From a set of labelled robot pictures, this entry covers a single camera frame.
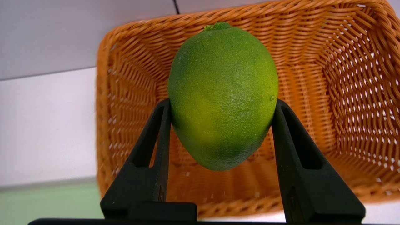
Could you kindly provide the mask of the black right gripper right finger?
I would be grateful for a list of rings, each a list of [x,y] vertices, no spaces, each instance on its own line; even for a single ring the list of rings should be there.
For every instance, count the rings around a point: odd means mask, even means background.
[[[287,223],[361,223],[366,208],[319,150],[294,111],[278,99],[272,121]]]

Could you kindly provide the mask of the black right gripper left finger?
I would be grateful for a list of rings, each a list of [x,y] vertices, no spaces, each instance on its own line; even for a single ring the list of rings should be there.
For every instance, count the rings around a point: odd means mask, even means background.
[[[197,206],[167,202],[170,100],[156,105],[132,152],[100,202],[107,220],[197,221]]]

